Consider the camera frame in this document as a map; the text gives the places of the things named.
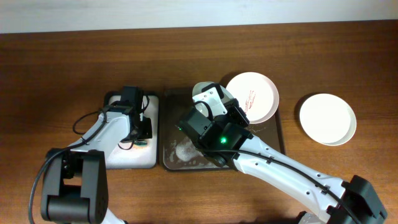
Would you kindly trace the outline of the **green yellow scrub sponge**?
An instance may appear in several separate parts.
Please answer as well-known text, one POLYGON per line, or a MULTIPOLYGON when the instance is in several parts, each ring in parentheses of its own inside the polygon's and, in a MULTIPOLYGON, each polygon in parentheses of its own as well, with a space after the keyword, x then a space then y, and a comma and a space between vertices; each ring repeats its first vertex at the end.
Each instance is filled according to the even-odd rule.
POLYGON ((145 140, 134 142, 134 147, 146 147, 146 146, 147 146, 147 141, 145 140))

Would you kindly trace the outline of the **cream white plate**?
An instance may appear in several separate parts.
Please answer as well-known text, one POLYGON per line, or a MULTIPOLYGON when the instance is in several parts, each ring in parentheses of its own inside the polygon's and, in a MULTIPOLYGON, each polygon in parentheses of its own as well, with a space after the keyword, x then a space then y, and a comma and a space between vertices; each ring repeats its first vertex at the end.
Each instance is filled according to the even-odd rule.
POLYGON ((355 135, 356 115, 345 100, 328 93, 308 97, 299 110, 302 129, 312 140, 326 146, 340 146, 355 135))

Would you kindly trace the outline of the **pale pink plate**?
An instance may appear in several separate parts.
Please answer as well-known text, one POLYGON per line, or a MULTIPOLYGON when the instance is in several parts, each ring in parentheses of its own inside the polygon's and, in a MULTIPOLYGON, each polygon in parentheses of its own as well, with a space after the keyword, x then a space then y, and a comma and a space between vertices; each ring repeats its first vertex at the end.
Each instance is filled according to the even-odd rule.
POLYGON ((236 75, 226 89, 238 100, 251 124, 270 119, 279 106, 279 92, 273 81, 257 72, 236 75))

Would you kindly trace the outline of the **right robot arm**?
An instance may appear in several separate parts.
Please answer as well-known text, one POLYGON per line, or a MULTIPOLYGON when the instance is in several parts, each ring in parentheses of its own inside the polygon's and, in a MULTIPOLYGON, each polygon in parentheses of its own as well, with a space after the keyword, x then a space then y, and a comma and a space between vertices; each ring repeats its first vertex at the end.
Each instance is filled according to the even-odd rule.
POLYGON ((203 115, 195 107, 178 128, 212 163, 229 166, 273 185, 305 205, 323 223, 384 223, 387 211, 372 184, 322 174, 274 150, 246 129, 248 120, 233 105, 227 113, 203 115))

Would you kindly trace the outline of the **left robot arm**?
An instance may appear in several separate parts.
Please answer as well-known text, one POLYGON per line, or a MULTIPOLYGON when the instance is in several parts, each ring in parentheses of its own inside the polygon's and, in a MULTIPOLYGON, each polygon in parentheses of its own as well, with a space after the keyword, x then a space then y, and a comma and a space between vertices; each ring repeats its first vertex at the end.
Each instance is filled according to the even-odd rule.
POLYGON ((54 223, 123 223, 108 207, 106 159, 125 142, 152 137, 152 123, 144 116, 149 96, 125 86, 114 102, 96 111, 96 123, 76 142, 48 151, 34 182, 43 181, 40 213, 54 223))

